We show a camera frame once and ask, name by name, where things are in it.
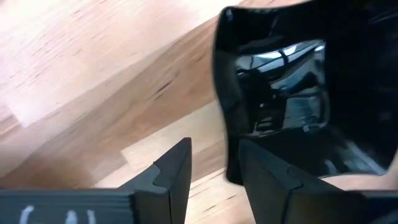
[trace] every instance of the wood grain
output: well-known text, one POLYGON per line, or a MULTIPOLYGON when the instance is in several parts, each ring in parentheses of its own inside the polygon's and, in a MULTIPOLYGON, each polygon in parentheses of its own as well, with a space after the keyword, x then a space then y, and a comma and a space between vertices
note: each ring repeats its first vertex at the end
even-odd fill
MULTIPOLYGON (((187 223, 254 223, 244 189, 224 180, 217 14, 298 2, 0 1, 0 186, 119 187, 191 137, 187 223)), ((382 187, 398 186, 396 167, 382 187)))

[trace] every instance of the glossy black surface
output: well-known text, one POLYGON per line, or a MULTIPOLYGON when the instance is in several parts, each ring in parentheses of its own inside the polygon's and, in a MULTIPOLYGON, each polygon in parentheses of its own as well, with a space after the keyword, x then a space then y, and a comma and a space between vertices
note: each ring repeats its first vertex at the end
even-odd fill
POLYGON ((228 180, 242 184, 242 139, 318 177, 386 172, 398 145, 397 6, 311 1, 221 13, 213 76, 228 180))

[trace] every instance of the black plastic object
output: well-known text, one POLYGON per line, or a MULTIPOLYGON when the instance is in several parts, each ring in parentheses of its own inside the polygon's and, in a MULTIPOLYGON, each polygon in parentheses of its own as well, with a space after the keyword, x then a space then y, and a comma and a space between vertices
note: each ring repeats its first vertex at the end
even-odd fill
POLYGON ((398 192, 344 192, 242 140, 243 184, 258 224, 398 223, 398 192))
POLYGON ((242 139, 316 177, 386 173, 398 146, 397 7, 335 0, 222 11, 213 77, 229 181, 243 184, 242 139))
POLYGON ((118 189, 0 190, 0 223, 184 224, 191 169, 185 138, 118 189))

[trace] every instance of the wooden floor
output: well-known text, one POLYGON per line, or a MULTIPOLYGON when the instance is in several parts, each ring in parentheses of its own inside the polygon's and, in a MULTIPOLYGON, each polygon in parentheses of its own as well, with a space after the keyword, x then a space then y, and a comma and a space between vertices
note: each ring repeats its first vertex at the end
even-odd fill
POLYGON ((0 185, 118 187, 191 137, 187 223, 253 223, 224 180, 213 33, 225 6, 299 1, 0 1, 0 185))

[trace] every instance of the black device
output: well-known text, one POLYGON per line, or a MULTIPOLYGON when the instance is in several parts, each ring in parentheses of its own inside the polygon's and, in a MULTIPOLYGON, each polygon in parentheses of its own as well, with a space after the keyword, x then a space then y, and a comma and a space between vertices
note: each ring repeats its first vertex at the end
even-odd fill
POLYGON ((213 77, 227 179, 256 223, 398 223, 397 191, 319 177, 387 172, 398 147, 398 2, 309 1, 220 14, 213 77))

